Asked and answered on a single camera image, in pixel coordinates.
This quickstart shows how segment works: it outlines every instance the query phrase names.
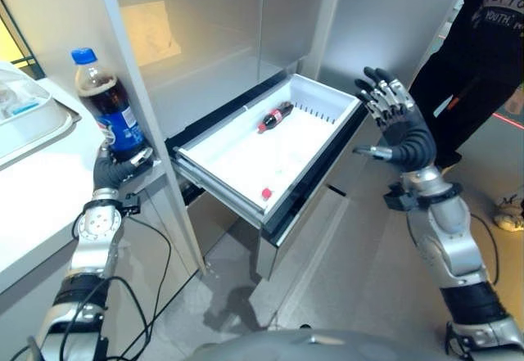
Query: black pants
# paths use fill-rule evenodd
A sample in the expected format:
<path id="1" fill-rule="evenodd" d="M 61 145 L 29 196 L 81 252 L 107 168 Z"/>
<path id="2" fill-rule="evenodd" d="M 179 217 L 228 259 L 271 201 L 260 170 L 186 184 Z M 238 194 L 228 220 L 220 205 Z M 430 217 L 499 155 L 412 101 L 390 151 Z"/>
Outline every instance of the black pants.
<path id="1" fill-rule="evenodd" d="M 475 76 L 431 56 L 413 82 L 409 93 L 417 102 L 437 147 L 436 165 L 446 166 L 450 156 L 513 94 L 511 85 Z M 433 111 L 449 96 L 460 97 L 437 118 Z"/>

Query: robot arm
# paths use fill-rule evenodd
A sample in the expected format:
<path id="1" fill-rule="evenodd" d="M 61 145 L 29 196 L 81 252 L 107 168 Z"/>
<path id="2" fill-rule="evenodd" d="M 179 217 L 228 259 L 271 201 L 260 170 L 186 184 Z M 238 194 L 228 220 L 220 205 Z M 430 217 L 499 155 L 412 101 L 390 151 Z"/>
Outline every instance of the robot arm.
<path id="1" fill-rule="evenodd" d="M 401 183 L 390 186 L 388 206 L 408 211 L 413 242 L 453 317 L 448 338 L 465 359 L 470 352 L 513 346 L 524 339 L 491 286 L 481 253 L 470 233 L 470 213 L 460 186 L 447 183 L 433 165 L 436 146 L 426 122 L 402 83 L 388 72 L 365 68 L 374 85 L 357 79 L 364 102 L 388 146 L 361 146 L 354 152 L 401 168 Z"/>
<path id="2" fill-rule="evenodd" d="M 137 197 L 122 203 L 118 189 L 151 154 L 152 149 L 147 147 L 130 160 L 115 164 L 102 145 L 93 171 L 93 198 L 76 223 L 79 243 L 36 343 L 30 346 L 29 360 L 91 361 L 106 357 L 108 343 L 100 333 L 122 236 L 122 216 L 139 212 Z"/>

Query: drawer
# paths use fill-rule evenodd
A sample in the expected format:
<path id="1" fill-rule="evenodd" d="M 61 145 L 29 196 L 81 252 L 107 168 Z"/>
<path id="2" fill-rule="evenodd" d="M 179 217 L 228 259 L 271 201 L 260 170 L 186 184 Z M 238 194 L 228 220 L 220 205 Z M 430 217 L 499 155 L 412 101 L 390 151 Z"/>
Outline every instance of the drawer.
<path id="1" fill-rule="evenodd" d="M 281 247 L 291 234 L 367 113 L 357 98 L 298 74 L 256 92 L 188 141 L 170 139 L 168 148 L 182 176 L 260 230 L 262 254 L 268 246 Z M 276 128 L 258 133 L 264 116 L 285 101 L 294 105 L 291 114 Z M 272 192 L 268 200 L 262 197 L 265 188 Z"/>

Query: container lid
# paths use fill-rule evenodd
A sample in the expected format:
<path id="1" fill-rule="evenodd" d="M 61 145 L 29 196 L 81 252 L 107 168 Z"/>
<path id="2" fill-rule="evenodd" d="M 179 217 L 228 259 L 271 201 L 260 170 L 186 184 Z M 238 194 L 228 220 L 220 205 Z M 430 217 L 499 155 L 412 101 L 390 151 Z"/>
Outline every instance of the container lid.
<path id="1" fill-rule="evenodd" d="M 76 65 L 90 64 L 97 60 L 95 52 L 89 47 L 76 48 L 71 52 Z"/>

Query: white countertop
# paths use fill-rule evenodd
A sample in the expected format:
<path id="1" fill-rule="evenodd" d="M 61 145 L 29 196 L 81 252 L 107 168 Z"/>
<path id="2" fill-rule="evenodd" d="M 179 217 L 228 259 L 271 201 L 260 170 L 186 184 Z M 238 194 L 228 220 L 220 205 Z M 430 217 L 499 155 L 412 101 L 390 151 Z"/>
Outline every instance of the white countertop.
<path id="1" fill-rule="evenodd" d="M 70 134 L 0 171 L 0 292 L 70 240 L 70 224 L 93 191 L 103 136 L 79 100 L 49 79 L 38 83 L 80 113 Z"/>

